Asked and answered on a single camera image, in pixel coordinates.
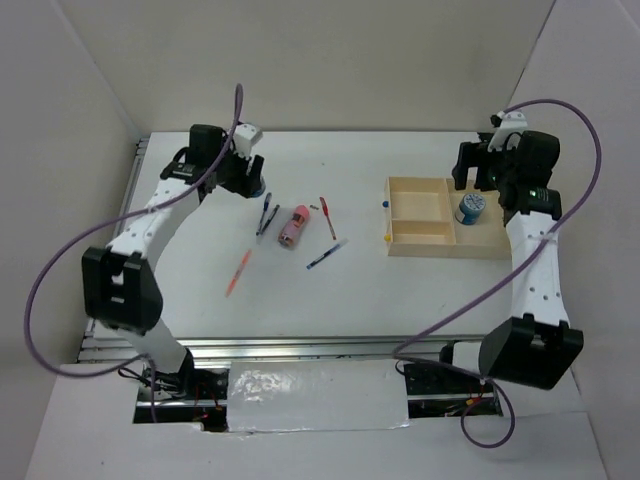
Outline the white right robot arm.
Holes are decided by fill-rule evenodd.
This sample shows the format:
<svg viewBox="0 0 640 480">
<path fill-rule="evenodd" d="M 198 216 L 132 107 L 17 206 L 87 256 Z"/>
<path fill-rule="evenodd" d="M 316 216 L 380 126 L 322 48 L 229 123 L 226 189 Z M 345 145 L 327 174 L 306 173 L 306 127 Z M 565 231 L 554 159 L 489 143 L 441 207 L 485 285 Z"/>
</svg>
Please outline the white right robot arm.
<svg viewBox="0 0 640 480">
<path fill-rule="evenodd" d="M 560 287 L 561 196 L 548 186 L 559 156 L 558 138 L 514 132 L 498 143 L 462 143 L 452 170 L 457 190 L 474 169 L 475 188 L 497 192 L 515 275 L 510 316 L 483 338 L 479 372 L 541 390 L 555 387 L 584 346 Z"/>
</svg>

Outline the pink capped marker bottle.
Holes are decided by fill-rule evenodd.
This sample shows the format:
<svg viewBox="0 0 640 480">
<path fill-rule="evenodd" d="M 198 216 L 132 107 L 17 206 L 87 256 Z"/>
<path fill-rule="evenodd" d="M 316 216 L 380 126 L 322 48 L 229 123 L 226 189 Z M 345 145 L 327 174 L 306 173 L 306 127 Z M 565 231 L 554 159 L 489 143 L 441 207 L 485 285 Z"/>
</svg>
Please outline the pink capped marker bottle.
<svg viewBox="0 0 640 480">
<path fill-rule="evenodd" d="M 278 236 L 278 243 L 284 248 L 292 249 L 294 248 L 304 228 L 308 224 L 310 212 L 305 205 L 298 205 L 290 219 L 284 225 L 280 234 Z"/>
</svg>

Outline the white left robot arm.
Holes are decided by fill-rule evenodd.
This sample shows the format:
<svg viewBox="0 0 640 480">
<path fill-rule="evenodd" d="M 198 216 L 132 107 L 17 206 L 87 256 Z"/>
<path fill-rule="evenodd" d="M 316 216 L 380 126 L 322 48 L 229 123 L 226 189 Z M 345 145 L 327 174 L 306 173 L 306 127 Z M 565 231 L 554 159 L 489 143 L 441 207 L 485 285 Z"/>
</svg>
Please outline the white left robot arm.
<svg viewBox="0 0 640 480">
<path fill-rule="evenodd" d="M 251 153 L 261 137 L 261 129 L 247 123 L 233 132 L 193 125 L 188 145 L 162 170 L 142 216 L 105 247 L 90 247 L 82 256 L 86 313 L 151 359 L 146 378 L 176 399 L 193 394 L 198 375 L 191 352 L 161 318 L 155 268 L 181 224 L 216 187 L 244 198 L 262 194 L 264 159 Z"/>
</svg>

